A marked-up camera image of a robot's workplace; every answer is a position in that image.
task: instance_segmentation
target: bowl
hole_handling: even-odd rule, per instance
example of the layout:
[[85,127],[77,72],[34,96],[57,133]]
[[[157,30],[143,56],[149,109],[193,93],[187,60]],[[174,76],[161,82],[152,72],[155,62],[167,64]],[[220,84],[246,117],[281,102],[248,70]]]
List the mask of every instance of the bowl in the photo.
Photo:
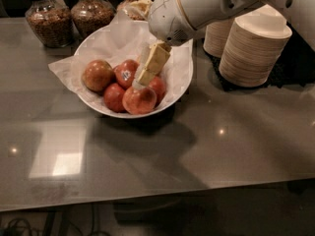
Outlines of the bowl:
[[144,44],[155,41],[157,39],[149,32],[148,22],[133,21],[128,16],[118,13],[110,25],[89,35],[75,52],[71,64],[71,83],[75,93],[88,107],[115,118],[135,119],[162,112],[175,103],[191,83],[192,40],[181,46],[172,47],[170,58],[160,73],[166,83],[166,95],[159,106],[148,114],[113,112],[105,106],[101,95],[87,89],[82,82],[82,74],[92,60],[104,59],[114,68],[126,59],[137,60]]

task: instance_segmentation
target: dark floor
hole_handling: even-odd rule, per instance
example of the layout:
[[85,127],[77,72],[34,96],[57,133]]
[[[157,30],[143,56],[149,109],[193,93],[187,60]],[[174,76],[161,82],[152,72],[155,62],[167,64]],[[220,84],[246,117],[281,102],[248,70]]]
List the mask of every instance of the dark floor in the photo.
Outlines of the dark floor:
[[20,226],[23,236],[315,236],[314,186],[307,180],[3,212],[1,228]]

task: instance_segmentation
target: stack of paper cups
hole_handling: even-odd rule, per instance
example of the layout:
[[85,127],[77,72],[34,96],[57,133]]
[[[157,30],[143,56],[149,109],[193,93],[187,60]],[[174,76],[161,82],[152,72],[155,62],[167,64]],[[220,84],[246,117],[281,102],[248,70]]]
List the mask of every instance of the stack of paper cups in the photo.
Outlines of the stack of paper cups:
[[262,85],[291,35],[285,18],[269,5],[236,18],[220,60],[220,74],[241,87]]
[[234,19],[214,22],[206,27],[204,50],[221,58]]

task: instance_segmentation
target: countertop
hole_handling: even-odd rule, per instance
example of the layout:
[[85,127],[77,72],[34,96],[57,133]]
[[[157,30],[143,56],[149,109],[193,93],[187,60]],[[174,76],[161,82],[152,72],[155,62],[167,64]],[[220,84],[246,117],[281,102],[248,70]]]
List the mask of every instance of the countertop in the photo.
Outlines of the countertop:
[[0,211],[315,177],[315,88],[224,91],[202,41],[181,99],[136,120],[102,116],[48,64],[24,18],[0,19]]

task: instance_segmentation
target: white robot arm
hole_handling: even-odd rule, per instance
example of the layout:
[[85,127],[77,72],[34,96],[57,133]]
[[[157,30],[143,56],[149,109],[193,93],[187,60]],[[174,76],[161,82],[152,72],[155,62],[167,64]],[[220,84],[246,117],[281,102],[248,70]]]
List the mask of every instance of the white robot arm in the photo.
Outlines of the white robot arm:
[[206,25],[269,4],[315,51],[315,0],[155,0],[148,17],[153,35],[170,46],[193,38]]

